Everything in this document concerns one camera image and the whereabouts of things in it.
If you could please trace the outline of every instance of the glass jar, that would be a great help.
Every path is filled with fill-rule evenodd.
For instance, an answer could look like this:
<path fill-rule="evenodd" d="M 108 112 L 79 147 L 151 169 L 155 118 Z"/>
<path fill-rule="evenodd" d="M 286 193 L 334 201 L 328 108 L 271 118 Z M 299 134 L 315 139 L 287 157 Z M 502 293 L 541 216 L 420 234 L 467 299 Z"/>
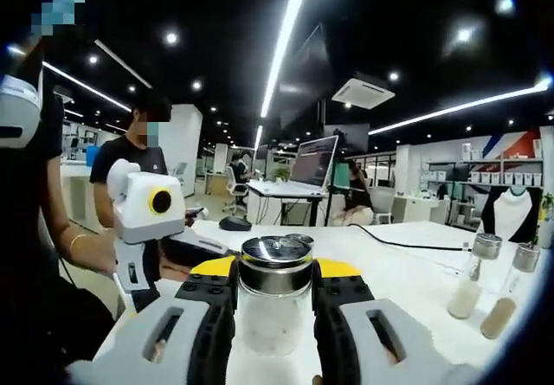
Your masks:
<path fill-rule="evenodd" d="M 244 343 L 265 356 L 291 353 L 300 340 L 312 283 L 312 248 L 287 237 L 242 244 L 239 310 Z"/>
<path fill-rule="evenodd" d="M 532 274 L 537 267 L 540 250 L 530 244 L 519 244 L 512 267 L 500 290 L 499 299 L 481 324 L 481 333 L 496 339 L 504 330 L 521 301 L 529 294 Z"/>
<path fill-rule="evenodd" d="M 477 234 L 470 259 L 464 268 L 460 284 L 448 302 L 448 312 L 453 318 L 469 318 L 482 291 L 484 274 L 490 271 L 490 263 L 500 254 L 502 238 L 494 234 Z"/>

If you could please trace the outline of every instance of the computer mouse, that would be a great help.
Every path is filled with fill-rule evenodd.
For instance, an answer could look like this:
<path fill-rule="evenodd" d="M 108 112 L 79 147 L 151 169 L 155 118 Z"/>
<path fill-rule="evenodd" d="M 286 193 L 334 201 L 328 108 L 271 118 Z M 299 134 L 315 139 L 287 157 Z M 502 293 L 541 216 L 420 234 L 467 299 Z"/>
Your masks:
<path fill-rule="evenodd" d="M 219 228 L 224 231 L 249 231 L 252 224 L 246 219 L 236 216 L 227 216 L 219 221 Z"/>

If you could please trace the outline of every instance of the laptop screen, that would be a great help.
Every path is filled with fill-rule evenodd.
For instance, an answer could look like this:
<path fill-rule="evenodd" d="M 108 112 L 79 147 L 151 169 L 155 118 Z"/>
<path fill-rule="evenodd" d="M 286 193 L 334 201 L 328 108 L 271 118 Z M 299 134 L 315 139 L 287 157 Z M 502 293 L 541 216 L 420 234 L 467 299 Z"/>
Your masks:
<path fill-rule="evenodd" d="M 298 149 L 290 180 L 323 188 L 335 154 L 337 140 L 337 136 L 331 136 L 302 143 Z"/>

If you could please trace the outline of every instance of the brown powder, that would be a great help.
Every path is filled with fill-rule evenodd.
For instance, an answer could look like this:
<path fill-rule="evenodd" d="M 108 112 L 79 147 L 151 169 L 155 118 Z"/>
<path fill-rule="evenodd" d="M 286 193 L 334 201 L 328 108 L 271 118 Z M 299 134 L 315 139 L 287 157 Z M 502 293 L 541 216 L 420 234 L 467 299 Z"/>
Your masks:
<path fill-rule="evenodd" d="M 516 310 L 515 302 L 508 297 L 499 299 L 494 305 L 493 311 L 483 320 L 481 333 L 487 339 L 496 339 L 506 327 L 512 314 Z"/>

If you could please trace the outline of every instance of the metal jar lid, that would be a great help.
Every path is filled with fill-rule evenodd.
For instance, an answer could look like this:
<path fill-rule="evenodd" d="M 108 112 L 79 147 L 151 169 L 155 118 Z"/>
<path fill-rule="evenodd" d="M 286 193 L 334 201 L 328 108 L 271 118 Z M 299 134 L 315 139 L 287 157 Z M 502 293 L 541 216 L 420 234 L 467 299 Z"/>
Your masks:
<path fill-rule="evenodd" d="M 538 262 L 540 249 L 531 244 L 519 244 L 515 256 L 513 257 L 513 267 L 523 273 L 532 273 L 535 271 Z"/>
<path fill-rule="evenodd" d="M 483 260 L 496 260 L 502 247 L 502 238 L 495 234 L 477 234 L 473 242 L 472 254 Z"/>
<path fill-rule="evenodd" d="M 239 273 L 242 283 L 255 292 L 297 292 L 312 280 L 312 248 L 283 236 L 253 238 L 242 244 Z"/>
<path fill-rule="evenodd" d="M 304 234 L 289 234 L 289 235 L 285 235 L 285 237 L 290 238 L 291 240 L 304 242 L 309 247 L 313 247 L 313 238 L 311 236 L 304 235 Z"/>

